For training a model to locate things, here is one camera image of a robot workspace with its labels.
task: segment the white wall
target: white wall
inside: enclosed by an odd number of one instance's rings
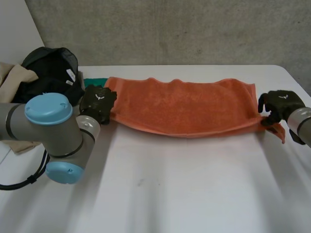
[[[0,0],[0,61],[16,64],[43,46],[24,0]]]

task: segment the black bag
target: black bag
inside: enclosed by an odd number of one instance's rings
[[[78,78],[78,60],[67,48],[37,48],[21,65],[34,71],[39,79],[31,83],[21,82],[14,103],[27,103],[42,93],[56,92],[65,95],[75,106],[84,94]]]

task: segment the black cable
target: black cable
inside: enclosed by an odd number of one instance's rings
[[[44,150],[40,166],[34,175],[31,175],[30,177],[27,178],[27,180],[20,182],[20,183],[11,184],[11,185],[0,184],[0,190],[16,190],[16,189],[20,189],[22,187],[25,187],[26,185],[36,182],[36,180],[40,176],[42,176],[43,173],[45,172],[45,168],[49,161],[50,161],[50,156],[47,154],[47,151]]]

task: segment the light blue joint cap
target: light blue joint cap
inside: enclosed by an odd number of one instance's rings
[[[46,93],[29,100],[25,106],[25,116],[38,125],[56,125],[68,120],[72,115],[72,105],[66,96]]]
[[[84,173],[84,169],[67,162],[49,162],[45,169],[47,176],[58,183],[77,183]]]

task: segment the green cloth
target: green cloth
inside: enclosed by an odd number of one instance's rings
[[[108,79],[106,78],[100,78],[100,79],[84,79],[84,85],[89,86],[89,85],[94,85],[94,86],[105,86],[105,83]]]

